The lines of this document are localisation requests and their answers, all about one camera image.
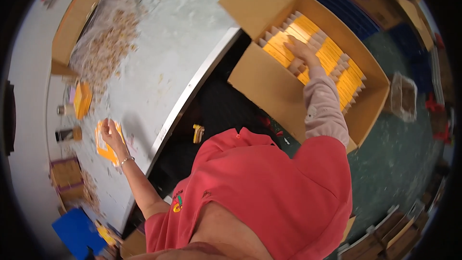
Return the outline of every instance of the worker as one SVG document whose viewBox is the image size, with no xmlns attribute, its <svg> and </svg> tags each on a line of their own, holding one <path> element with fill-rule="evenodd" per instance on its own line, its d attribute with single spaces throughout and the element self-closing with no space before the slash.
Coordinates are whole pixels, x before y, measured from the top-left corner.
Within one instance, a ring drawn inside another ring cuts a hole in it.
<svg viewBox="0 0 462 260">
<path fill-rule="evenodd" d="M 320 260 L 338 247 L 352 211 L 347 125 L 319 59 L 290 39 L 287 48 L 305 61 L 310 78 L 303 89 L 306 140 L 293 159 L 265 133 L 229 128 L 201 145 L 169 205 L 130 157 L 114 122 L 104 120 L 103 139 L 146 219 L 147 254 L 130 259 Z"/>
</svg>

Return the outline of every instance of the green floor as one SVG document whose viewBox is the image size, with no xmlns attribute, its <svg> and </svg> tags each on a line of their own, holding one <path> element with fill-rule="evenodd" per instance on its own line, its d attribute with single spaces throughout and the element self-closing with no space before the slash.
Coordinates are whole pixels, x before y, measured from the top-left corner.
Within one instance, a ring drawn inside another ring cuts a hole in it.
<svg viewBox="0 0 462 260">
<path fill-rule="evenodd" d="M 364 41 L 384 72 L 410 76 L 406 60 L 386 33 L 377 33 Z M 404 123 L 394 115 L 382 113 L 364 144 L 348 155 L 353 187 L 353 212 L 356 220 L 347 238 L 352 243 L 366 229 L 380 222 L 391 205 L 407 211 L 423 194 L 443 143 L 431 136 L 425 98 L 417 101 L 417 121 Z M 300 146 L 286 136 L 283 150 L 292 156 Z M 334 252 L 328 259 L 337 259 Z"/>
</svg>

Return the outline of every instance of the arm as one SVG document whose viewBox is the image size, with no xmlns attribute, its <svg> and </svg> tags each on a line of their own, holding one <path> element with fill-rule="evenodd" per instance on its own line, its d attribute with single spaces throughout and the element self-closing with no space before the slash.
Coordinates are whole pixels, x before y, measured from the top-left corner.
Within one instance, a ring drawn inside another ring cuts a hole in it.
<svg viewBox="0 0 462 260">
<path fill-rule="evenodd" d="M 298 58 L 305 61 L 309 67 L 309 82 L 303 88 L 303 99 L 307 108 L 305 118 L 306 138 L 330 136 L 338 139 L 345 146 L 348 145 L 347 124 L 340 111 L 337 87 L 321 67 L 315 53 L 304 43 L 290 37 L 292 44 L 286 47 Z"/>
<path fill-rule="evenodd" d="M 117 154 L 120 163 L 130 157 L 112 119 L 106 118 L 104 120 L 102 133 L 103 140 Z M 167 212 L 169 210 L 170 205 L 160 198 L 159 194 L 157 194 L 154 187 L 134 160 L 130 159 L 125 161 L 122 165 L 122 170 L 127 177 L 136 204 L 138 204 L 146 220 L 154 214 Z"/>
</svg>

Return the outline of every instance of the bracelet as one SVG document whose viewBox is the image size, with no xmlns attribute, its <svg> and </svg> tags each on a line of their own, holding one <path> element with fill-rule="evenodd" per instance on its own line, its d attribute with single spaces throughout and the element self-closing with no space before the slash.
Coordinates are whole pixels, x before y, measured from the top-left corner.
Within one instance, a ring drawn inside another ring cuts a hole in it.
<svg viewBox="0 0 462 260">
<path fill-rule="evenodd" d="M 129 156 L 129 157 L 125 158 L 125 159 L 120 163 L 120 166 L 122 166 L 122 165 L 123 165 L 126 161 L 128 161 L 128 160 L 133 160 L 133 161 L 135 161 L 135 158 L 132 157 L 132 156 Z"/>
</svg>

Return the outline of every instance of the red shirt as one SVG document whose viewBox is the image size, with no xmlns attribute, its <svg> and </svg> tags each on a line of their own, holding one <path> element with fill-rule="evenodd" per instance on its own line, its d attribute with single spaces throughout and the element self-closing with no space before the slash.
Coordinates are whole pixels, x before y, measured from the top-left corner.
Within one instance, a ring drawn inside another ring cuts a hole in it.
<svg viewBox="0 0 462 260">
<path fill-rule="evenodd" d="M 147 252 L 187 245 L 201 207 L 215 201 L 251 228 L 275 260 L 329 255 L 352 211 L 345 146 L 316 136 L 290 159 L 271 144 L 246 128 L 205 141 L 170 211 L 147 219 Z"/>
</svg>

